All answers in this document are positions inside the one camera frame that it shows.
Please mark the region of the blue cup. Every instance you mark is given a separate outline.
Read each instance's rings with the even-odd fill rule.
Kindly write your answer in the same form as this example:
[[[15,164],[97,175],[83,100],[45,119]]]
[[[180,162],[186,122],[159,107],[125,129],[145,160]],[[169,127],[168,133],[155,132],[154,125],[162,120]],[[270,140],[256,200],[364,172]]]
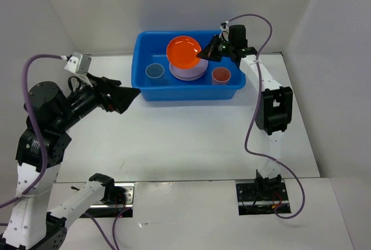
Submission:
[[[152,63],[146,67],[146,76],[151,86],[160,86],[164,83],[165,69],[159,63]]]

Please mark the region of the orange plate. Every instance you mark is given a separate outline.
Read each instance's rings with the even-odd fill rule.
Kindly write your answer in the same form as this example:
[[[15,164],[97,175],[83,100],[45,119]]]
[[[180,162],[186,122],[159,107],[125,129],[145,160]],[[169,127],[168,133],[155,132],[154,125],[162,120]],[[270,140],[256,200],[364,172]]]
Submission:
[[[194,38],[181,35],[173,38],[166,47],[166,56],[169,63],[179,69],[191,69],[195,67],[200,58],[197,54],[201,46]]]

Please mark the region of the purple plate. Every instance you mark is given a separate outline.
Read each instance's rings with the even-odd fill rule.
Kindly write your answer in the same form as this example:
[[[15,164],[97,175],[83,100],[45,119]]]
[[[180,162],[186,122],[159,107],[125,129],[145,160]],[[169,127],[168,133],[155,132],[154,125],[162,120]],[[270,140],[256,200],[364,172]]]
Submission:
[[[199,63],[195,67],[189,69],[180,69],[170,63],[169,70],[171,74],[179,80],[194,81],[201,78],[206,73],[208,64],[209,62],[207,60],[200,59]]]

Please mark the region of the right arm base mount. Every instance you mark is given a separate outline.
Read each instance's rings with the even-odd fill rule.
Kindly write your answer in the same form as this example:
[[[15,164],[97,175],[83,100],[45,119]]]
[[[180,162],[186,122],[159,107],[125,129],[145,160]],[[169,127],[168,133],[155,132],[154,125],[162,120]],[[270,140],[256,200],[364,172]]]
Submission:
[[[264,192],[257,192],[252,180],[236,181],[235,188],[239,216],[274,214],[275,208],[279,214],[291,213],[285,182]]]

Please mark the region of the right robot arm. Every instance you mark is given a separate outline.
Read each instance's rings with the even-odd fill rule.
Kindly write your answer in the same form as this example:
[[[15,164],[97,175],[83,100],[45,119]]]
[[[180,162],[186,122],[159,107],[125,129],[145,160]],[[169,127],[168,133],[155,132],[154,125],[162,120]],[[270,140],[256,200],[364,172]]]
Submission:
[[[197,57],[216,62],[229,58],[247,76],[257,92],[257,105],[245,140],[249,140],[253,125],[256,125],[263,135],[267,152],[256,153],[245,149],[251,155],[268,159],[263,168],[256,171],[254,180],[256,197],[266,200],[279,190],[282,182],[276,170],[282,163],[270,154],[280,152],[282,136],[292,121],[293,91],[291,87],[281,85],[265,68],[260,60],[260,51],[248,46],[243,25],[229,26],[223,22],[221,33],[215,34]]]

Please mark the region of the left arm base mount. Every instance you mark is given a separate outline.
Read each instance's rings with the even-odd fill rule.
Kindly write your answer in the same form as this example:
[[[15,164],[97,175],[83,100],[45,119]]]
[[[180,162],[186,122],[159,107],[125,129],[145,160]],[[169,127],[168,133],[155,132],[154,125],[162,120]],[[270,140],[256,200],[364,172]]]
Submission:
[[[108,198],[92,204],[86,213],[94,218],[115,218],[122,210],[126,209],[119,217],[131,218],[133,216],[134,188],[134,183],[115,183],[115,188]]]

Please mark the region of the pink cup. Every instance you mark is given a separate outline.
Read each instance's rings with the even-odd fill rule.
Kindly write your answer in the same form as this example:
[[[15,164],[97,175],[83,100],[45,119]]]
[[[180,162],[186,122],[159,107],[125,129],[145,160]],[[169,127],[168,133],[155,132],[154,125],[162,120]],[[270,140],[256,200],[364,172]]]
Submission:
[[[225,67],[216,67],[212,71],[213,85],[227,85],[231,78],[231,72]]]

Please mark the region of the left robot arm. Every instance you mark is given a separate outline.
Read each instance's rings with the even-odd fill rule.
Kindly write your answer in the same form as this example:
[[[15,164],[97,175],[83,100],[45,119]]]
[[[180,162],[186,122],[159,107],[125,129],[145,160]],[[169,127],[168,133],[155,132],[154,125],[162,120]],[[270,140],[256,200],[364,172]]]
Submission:
[[[2,249],[59,249],[67,230],[95,202],[109,204],[122,194],[112,177],[95,173],[76,195],[49,209],[52,187],[71,138],[68,131],[97,108],[124,113],[140,94],[117,80],[93,77],[68,96],[51,81],[26,91],[26,130],[16,153],[16,200]]]

